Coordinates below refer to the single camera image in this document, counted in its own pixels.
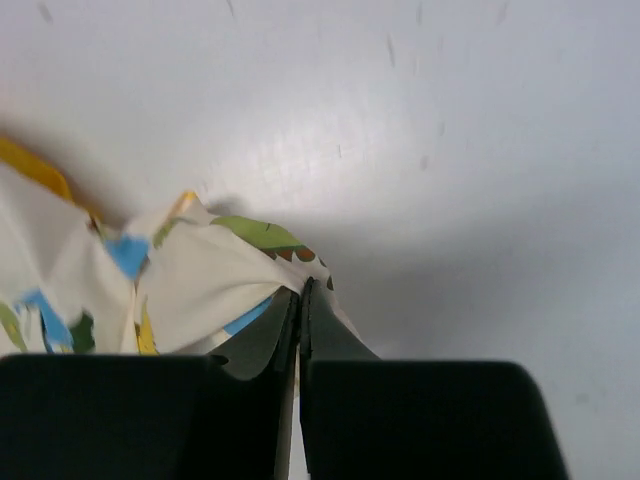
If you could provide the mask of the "cream printed baby jacket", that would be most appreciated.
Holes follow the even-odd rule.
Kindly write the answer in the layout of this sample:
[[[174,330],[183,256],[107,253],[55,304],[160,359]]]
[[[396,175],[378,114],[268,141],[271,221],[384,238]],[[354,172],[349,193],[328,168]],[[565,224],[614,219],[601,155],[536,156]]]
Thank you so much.
[[[216,215],[192,192],[121,228],[52,166],[1,142],[1,352],[203,353],[326,263],[283,227]]]

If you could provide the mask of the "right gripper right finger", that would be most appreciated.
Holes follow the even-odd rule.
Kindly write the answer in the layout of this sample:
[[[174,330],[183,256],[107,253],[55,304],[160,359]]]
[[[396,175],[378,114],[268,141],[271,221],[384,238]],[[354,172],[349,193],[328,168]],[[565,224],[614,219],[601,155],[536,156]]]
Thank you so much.
[[[541,392],[502,361],[383,360],[309,280],[300,421],[314,479],[564,479]]]

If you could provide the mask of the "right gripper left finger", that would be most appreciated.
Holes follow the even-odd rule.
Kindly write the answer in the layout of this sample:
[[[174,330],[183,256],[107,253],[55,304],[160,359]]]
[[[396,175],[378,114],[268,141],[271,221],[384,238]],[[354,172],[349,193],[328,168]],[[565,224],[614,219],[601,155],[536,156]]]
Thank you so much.
[[[204,355],[4,359],[2,477],[284,477],[297,313],[298,296],[280,290]]]

